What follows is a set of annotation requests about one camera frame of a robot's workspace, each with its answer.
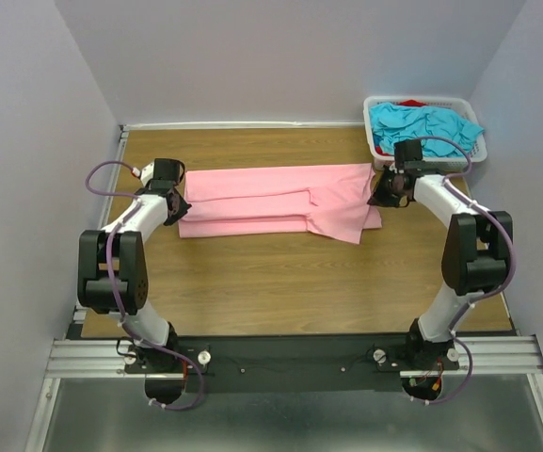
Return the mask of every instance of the metal floor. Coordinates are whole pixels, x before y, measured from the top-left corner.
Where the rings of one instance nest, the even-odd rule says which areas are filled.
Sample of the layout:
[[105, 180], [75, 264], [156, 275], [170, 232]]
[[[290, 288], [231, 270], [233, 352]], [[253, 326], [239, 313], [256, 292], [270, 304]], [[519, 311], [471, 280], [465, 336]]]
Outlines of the metal floor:
[[[460, 377], [447, 377], [446, 390]], [[44, 450], [541, 452], [524, 375], [475, 376], [452, 402], [396, 393], [208, 395], [190, 412], [149, 407], [138, 379], [64, 379]]]

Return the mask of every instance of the white wall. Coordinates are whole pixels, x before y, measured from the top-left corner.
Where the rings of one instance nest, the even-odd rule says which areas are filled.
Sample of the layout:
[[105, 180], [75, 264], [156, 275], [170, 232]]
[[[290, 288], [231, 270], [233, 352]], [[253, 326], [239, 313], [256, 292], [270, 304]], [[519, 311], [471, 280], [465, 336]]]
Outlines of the white wall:
[[527, 2], [471, 103], [487, 127], [489, 156], [472, 189], [514, 217], [519, 272], [508, 304], [543, 349], [543, 0]]
[[468, 97], [524, 0], [56, 0], [121, 123], [362, 121]]
[[0, 452], [24, 450], [116, 122], [52, 0], [0, 0]]

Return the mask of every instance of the pink shirt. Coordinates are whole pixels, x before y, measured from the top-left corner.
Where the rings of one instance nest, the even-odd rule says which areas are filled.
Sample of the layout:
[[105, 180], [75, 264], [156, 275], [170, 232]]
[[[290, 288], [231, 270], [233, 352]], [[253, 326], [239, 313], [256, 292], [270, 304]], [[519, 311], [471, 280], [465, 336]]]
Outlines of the pink shirt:
[[180, 237], [309, 231], [358, 244], [382, 226], [371, 164], [189, 171]]

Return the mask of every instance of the blue cloth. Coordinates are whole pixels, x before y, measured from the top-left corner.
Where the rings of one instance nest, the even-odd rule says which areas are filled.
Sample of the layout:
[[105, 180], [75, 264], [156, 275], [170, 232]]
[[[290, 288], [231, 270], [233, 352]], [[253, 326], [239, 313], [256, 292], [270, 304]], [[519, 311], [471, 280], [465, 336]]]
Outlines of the blue cloth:
[[382, 137], [379, 136], [378, 134], [374, 134], [374, 144], [376, 146], [379, 146], [380, 145], [380, 141], [382, 140]]
[[[401, 106], [378, 104], [369, 109], [374, 135], [384, 153], [394, 154], [394, 143], [405, 139], [435, 135], [453, 140], [470, 152], [483, 129], [464, 120], [449, 108], [438, 106]], [[423, 144], [427, 157], [460, 157], [461, 153], [449, 143], [428, 139]]]

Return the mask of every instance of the folded pink garment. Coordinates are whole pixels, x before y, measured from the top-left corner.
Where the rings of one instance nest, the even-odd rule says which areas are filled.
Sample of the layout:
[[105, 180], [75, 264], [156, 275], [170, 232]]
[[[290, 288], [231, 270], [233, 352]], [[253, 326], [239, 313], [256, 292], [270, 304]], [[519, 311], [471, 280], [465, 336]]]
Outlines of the folded pink garment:
[[309, 231], [359, 243], [382, 227], [371, 164], [189, 171], [180, 237]]

